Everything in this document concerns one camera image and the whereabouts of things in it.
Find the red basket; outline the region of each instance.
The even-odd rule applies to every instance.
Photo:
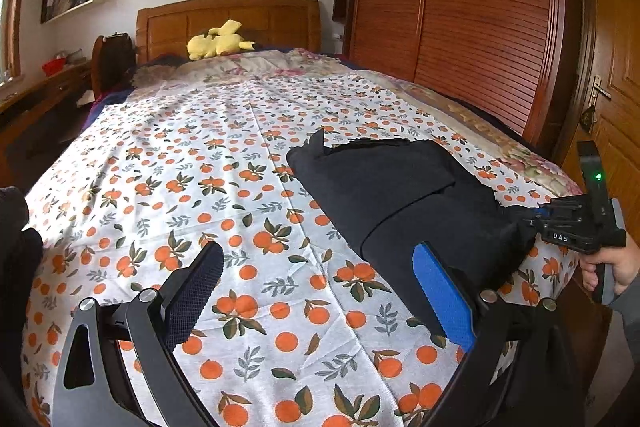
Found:
[[[43,64],[42,70],[44,71],[44,74],[46,74],[47,76],[51,76],[52,74],[56,74],[62,71],[62,68],[65,67],[65,63],[66,58],[54,58],[46,64]]]

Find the stuffed animal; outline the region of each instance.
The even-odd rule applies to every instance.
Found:
[[[238,53],[240,50],[255,51],[255,42],[245,41],[236,32],[241,23],[228,20],[222,28],[212,28],[206,35],[197,35],[187,44],[187,53],[191,60],[223,57]]]

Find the bed sheet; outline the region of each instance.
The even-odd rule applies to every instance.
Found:
[[[28,195],[46,249],[22,370],[43,425],[78,302],[158,287],[212,240],[225,271],[175,357],[220,425],[418,425],[463,352],[410,316],[294,178],[287,150],[321,126],[328,145],[436,140],[503,204],[553,196],[387,89],[383,75],[300,50],[285,68],[277,55],[257,55],[261,66],[250,55],[237,59],[246,68],[229,70],[228,57],[183,66],[105,108]],[[537,304],[559,294],[575,262],[538,239],[500,291]],[[121,347],[147,418],[164,425],[131,345]]]

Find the human hand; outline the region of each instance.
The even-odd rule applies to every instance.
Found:
[[[615,286],[613,291],[620,295],[631,284],[640,270],[640,248],[633,238],[626,234],[626,247],[603,247],[590,255],[580,254],[580,268],[582,269],[582,285],[589,291],[594,291],[598,285],[596,266],[607,263],[613,267]]]

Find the silver bolt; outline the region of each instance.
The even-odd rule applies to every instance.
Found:
[[[556,308],[558,308],[556,301],[550,299],[549,297],[545,297],[544,299],[542,299],[542,306],[545,310],[548,310],[550,312],[554,312],[556,311]]]
[[[158,295],[158,292],[156,290],[154,290],[153,288],[147,288],[146,290],[142,290],[142,292],[140,292],[140,300],[143,302],[151,302],[156,298],[156,295]]]
[[[94,307],[94,300],[93,299],[86,298],[86,299],[82,299],[80,301],[80,309],[83,312],[85,312],[87,310],[90,310],[93,307]]]
[[[493,304],[498,300],[498,294],[493,290],[482,290],[480,292],[480,298],[487,304]]]

